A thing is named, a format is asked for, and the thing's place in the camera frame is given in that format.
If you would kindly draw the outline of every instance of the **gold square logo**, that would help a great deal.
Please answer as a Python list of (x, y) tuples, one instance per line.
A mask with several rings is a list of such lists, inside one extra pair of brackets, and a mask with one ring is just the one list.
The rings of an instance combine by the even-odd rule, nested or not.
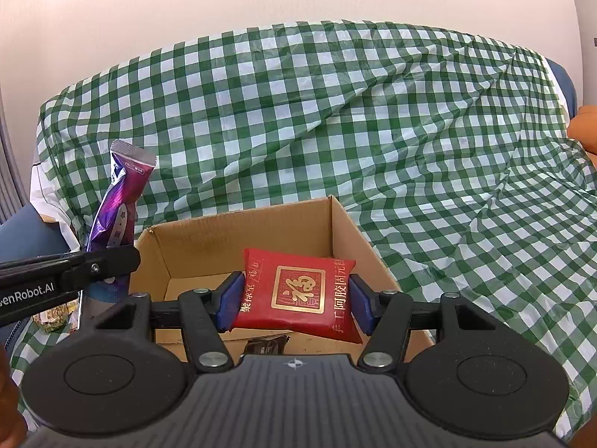
[(325, 271), (309, 267), (278, 266), (272, 308), (323, 313)]

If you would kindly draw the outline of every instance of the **green checkered tablecloth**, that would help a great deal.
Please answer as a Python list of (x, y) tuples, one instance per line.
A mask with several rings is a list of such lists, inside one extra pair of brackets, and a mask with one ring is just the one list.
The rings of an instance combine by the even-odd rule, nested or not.
[(566, 116), (531, 50), (294, 23), (179, 43), (74, 84), (42, 106), (38, 149), (82, 239), (115, 139), (158, 156), (137, 233), (335, 195), (415, 299), (460, 291), (563, 365), (556, 434), (568, 438), (597, 398), (597, 172)]

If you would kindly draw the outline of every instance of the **hand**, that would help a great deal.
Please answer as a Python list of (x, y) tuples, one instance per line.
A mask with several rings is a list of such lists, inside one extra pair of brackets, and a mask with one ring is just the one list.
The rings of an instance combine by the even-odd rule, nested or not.
[(4, 347), (0, 346), (0, 448), (16, 448), (25, 440), (27, 424), (17, 410), (19, 389), (10, 378)]

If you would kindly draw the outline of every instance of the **purple packet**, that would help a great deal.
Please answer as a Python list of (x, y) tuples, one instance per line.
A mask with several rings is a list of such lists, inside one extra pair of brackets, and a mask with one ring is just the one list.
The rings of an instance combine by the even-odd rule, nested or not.
[[(156, 166), (156, 156), (116, 140), (110, 146), (112, 182), (91, 226), (87, 251), (132, 244), (137, 199)], [(92, 283), (85, 290), (82, 314), (92, 318), (128, 295), (129, 276)]]

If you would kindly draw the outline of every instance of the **red snack package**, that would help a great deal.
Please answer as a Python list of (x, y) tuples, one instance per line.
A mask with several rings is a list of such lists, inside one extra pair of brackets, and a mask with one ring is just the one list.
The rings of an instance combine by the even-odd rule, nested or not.
[(361, 343), (350, 314), (355, 261), (245, 249), (247, 282), (234, 327), (288, 329)]

